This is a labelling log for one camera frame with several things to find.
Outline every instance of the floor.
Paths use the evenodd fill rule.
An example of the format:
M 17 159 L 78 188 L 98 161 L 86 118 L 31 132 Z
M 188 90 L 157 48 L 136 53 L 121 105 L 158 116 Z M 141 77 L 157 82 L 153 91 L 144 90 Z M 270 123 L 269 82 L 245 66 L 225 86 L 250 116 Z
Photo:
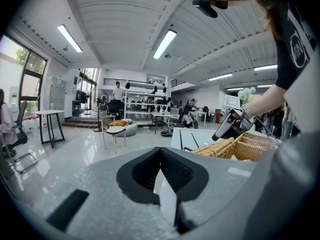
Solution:
M 217 129 L 219 124 L 206 123 L 205 129 Z M 199 122 L 199 128 L 204 129 L 203 122 Z M 170 137 L 160 135 L 161 128 L 154 134 L 154 126 L 139 127 L 135 135 L 124 139 L 117 138 L 117 153 L 113 149 L 111 136 L 105 135 L 107 149 L 104 148 L 101 132 L 94 132 L 92 129 L 62 127 L 65 141 L 57 142 L 54 149 L 50 144 L 41 145 L 39 132 L 28 135 L 28 143 L 17 146 L 17 156 L 31 152 L 36 156 L 38 164 L 26 173 L 19 175 L 14 173 L 8 180 L 16 197 L 25 205 L 33 209 L 42 217 L 48 216 L 51 211 L 41 210 L 40 204 L 45 199 L 55 198 L 50 196 L 53 188 L 59 188 L 73 180 L 73 175 L 92 163 L 120 156 L 131 151 L 153 148 L 168 147 L 171 143 Z M 43 131 L 43 139 L 48 136 L 46 130 Z M 54 135 L 58 139 L 60 133 L 54 129 Z M 31 159 L 26 158 L 19 164 L 21 169 L 29 164 Z

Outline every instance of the window frame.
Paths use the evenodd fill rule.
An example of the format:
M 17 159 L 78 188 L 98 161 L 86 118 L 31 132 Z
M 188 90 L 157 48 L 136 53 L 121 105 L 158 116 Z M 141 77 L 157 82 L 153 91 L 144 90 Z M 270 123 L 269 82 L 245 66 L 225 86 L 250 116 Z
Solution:
M 42 57 L 41 55 L 39 55 L 38 53 L 36 53 L 34 50 L 26 47 L 25 45 L 23 45 L 22 43 L 20 43 L 19 41 L 15 40 L 12 36 L 10 36 L 9 34 L 4 34 L 4 36 L 6 36 L 8 39 L 10 39 L 12 42 L 16 43 L 17 45 L 21 46 L 23 49 L 26 49 L 28 51 L 28 55 L 25 58 L 25 62 L 23 65 L 23 70 L 22 70 L 22 74 L 21 74 L 21 79 L 20 79 L 20 86 L 19 86 L 19 100 L 18 100 L 18 104 L 20 105 L 21 102 L 27 101 L 27 102 L 38 102 L 38 110 L 40 110 L 40 99 L 41 99 L 41 87 L 42 87 L 42 82 L 43 82 L 43 78 L 44 78 L 44 74 L 46 71 L 46 66 L 48 63 L 48 60 L 45 59 L 44 57 Z M 26 69 L 30 54 L 33 53 L 34 55 L 38 56 L 40 59 L 44 60 L 45 64 L 43 67 L 43 74 L 39 74 L 36 73 L 34 71 L 31 71 L 29 69 Z M 39 78 L 39 90 L 38 90 L 38 96 L 37 97 L 32 97 L 32 96 L 22 96 L 22 86 L 24 83 L 24 77 L 25 75 L 29 75 L 35 78 Z
M 77 89 L 82 92 L 82 86 L 84 84 L 84 81 L 87 81 L 89 84 L 91 84 L 91 91 L 90 91 L 90 94 L 91 94 L 94 89 L 97 89 L 97 82 L 92 80 L 92 79 L 90 79 L 89 77 L 87 77 L 87 75 L 86 75 L 87 68 L 79 68 L 79 70 L 80 70 L 79 77 L 81 78 L 81 86 L 80 86 L 80 88 L 77 88 Z M 97 74 L 96 74 L 96 78 L 98 77 L 99 68 L 95 67 L 93 69 L 92 78 L 93 78 L 94 73 L 95 73 L 96 70 L 98 70 Z M 91 107 L 92 98 L 93 98 L 94 101 L 96 100 L 96 92 L 94 92 L 94 97 L 90 96 L 90 102 L 89 102 L 89 108 L 88 108 L 89 110 L 92 109 L 92 107 Z

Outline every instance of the window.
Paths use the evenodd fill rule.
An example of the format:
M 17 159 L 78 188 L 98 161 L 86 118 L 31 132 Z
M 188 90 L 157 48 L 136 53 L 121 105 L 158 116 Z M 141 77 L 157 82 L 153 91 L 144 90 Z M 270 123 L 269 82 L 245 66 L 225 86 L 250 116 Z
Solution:
M 30 118 L 30 117 L 34 117 L 35 114 L 33 113 L 34 111 L 38 111 L 38 101 L 27 101 L 26 107 L 25 107 L 25 111 L 24 111 L 24 118 Z
M 20 75 L 16 74 L 14 78 L 20 82 L 20 104 L 27 101 L 23 116 L 35 116 L 32 112 L 40 109 L 41 84 L 47 61 L 7 36 L 2 38 L 0 46 L 5 46 L 7 56 L 14 58 L 15 64 L 21 69 Z
M 94 71 L 95 71 L 94 68 L 86 68 L 84 74 L 85 74 L 89 79 L 94 80 Z
M 92 92 L 97 88 L 97 77 L 98 77 L 99 68 L 81 68 L 77 89 L 82 92 L 90 95 L 88 98 L 88 106 L 91 110 L 92 100 L 96 100 L 96 92 Z M 80 105 L 81 109 L 85 108 L 85 104 Z
M 21 96 L 38 97 L 40 79 L 32 75 L 23 76 Z
M 44 74 L 46 61 L 35 55 L 34 53 L 30 53 L 29 58 L 26 62 L 25 68 L 27 70 L 36 72 L 40 75 Z

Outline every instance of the white shirt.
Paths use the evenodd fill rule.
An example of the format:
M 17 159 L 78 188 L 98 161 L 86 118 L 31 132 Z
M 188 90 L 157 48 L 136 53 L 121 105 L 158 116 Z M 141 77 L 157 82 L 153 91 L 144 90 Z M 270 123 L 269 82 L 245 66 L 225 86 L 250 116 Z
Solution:
M 125 95 L 125 90 L 116 88 L 113 90 L 113 95 L 116 100 L 122 101 L 122 97 Z
M 16 129 L 13 129 L 14 120 L 9 112 L 9 107 L 7 104 L 2 104 L 1 106 L 1 124 L 0 124 L 0 143 L 3 142 L 3 136 L 5 136 L 5 143 L 12 145 L 18 138 L 16 134 Z

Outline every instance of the white logo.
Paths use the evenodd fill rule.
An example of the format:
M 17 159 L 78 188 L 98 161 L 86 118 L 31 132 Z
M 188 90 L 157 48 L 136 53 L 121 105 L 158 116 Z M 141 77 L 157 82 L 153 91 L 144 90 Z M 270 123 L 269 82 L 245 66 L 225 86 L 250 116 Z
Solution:
M 308 61 L 308 56 L 297 31 L 294 31 L 294 34 L 290 38 L 290 46 L 293 63 L 297 68 L 303 68 Z

